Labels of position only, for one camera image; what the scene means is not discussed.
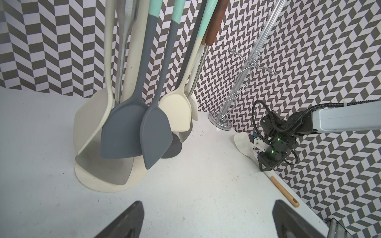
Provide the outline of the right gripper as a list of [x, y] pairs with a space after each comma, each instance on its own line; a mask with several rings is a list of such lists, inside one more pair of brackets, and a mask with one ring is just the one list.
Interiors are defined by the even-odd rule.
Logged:
[[[259, 161], [264, 165], [265, 171], [271, 171], [283, 162], [288, 165], [298, 164], [298, 155], [294, 149], [298, 146], [296, 138], [286, 133], [277, 133], [271, 140], [271, 143], [265, 152], [259, 153]], [[296, 161], [295, 163], [288, 162], [288, 152], [291, 152]]]

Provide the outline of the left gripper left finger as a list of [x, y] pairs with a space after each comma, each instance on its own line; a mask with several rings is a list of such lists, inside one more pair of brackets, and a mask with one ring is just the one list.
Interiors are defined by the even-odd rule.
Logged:
[[141, 201], [135, 201], [113, 222], [103, 229], [96, 238], [138, 238], [144, 220], [144, 208]]

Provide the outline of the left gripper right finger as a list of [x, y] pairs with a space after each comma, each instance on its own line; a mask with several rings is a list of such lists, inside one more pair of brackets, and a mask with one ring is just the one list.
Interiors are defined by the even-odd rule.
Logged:
[[276, 200], [272, 216], [279, 238], [324, 238], [283, 200]]

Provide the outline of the cream spatula wooden handle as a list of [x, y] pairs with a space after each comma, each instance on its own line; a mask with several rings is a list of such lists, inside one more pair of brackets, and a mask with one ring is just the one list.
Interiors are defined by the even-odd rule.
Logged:
[[264, 165], [260, 164], [259, 153], [265, 151], [259, 151], [253, 148], [253, 144], [249, 140], [249, 135], [246, 132], [241, 132], [233, 137], [234, 143], [237, 149], [245, 156], [251, 158], [260, 169], [264, 170], [264, 173], [272, 181], [272, 183], [279, 189], [279, 191], [288, 199], [288, 201], [295, 207], [298, 208], [300, 203], [296, 198], [281, 184], [280, 180], [275, 176], [275, 172], [265, 171]]

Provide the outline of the grey spatula mint handle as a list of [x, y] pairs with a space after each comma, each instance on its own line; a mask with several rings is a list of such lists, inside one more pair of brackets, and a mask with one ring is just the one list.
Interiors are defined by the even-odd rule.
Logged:
[[167, 115], [158, 102], [168, 73], [169, 63], [183, 14], [185, 0], [174, 2], [171, 24], [167, 36], [162, 69], [151, 105], [143, 116], [140, 126], [140, 142], [146, 169], [150, 169], [170, 147], [173, 136]]

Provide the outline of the grey turner mint handle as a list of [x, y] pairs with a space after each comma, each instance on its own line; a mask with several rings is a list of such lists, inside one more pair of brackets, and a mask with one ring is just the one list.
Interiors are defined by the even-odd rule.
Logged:
[[132, 31], [128, 55], [126, 79], [136, 73], [136, 83], [129, 98], [122, 98], [112, 109], [102, 129], [100, 156], [103, 159], [124, 159], [142, 155], [140, 125], [148, 105], [142, 99], [142, 91], [148, 69], [153, 39], [156, 32], [162, 1], [140, 1], [144, 9], [142, 29]]

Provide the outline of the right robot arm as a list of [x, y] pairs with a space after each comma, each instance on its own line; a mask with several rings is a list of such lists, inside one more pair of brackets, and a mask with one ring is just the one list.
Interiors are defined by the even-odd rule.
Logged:
[[[263, 100], [255, 101], [252, 109], [255, 110], [258, 104], [261, 104], [267, 112], [260, 122], [265, 135], [262, 136], [258, 127], [254, 127], [256, 134], [268, 146], [258, 155], [262, 172], [271, 171], [283, 162], [289, 165], [298, 164], [300, 159], [294, 150], [298, 147], [296, 139], [299, 137], [345, 131], [372, 131], [381, 128], [379, 100], [318, 104], [293, 113], [287, 120], [270, 110]], [[287, 160], [289, 154], [294, 155], [294, 163]]]

